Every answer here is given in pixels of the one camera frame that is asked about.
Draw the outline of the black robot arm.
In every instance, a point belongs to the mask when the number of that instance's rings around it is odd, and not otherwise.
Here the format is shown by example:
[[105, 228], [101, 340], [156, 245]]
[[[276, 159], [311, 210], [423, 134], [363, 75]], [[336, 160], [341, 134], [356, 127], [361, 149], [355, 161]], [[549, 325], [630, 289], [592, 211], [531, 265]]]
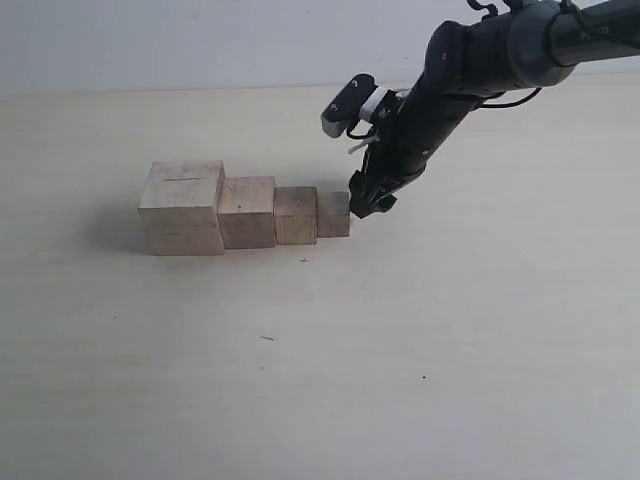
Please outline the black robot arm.
[[356, 76], [349, 94], [353, 128], [365, 121], [363, 164], [349, 181], [350, 210], [384, 213], [395, 192], [416, 180], [430, 157], [471, 112], [509, 91], [538, 93], [581, 63], [639, 53], [639, 4], [605, 1], [581, 9], [570, 1], [511, 1], [474, 25], [443, 22], [432, 35], [424, 69], [397, 92]]

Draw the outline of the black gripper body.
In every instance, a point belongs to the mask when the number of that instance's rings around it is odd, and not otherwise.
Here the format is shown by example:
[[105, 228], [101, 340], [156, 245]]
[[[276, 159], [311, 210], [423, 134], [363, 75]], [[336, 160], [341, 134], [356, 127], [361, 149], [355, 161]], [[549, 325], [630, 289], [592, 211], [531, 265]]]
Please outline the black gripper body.
[[429, 158], [478, 108], [480, 98], [414, 85], [365, 152], [361, 173], [367, 193], [392, 193], [420, 176]]

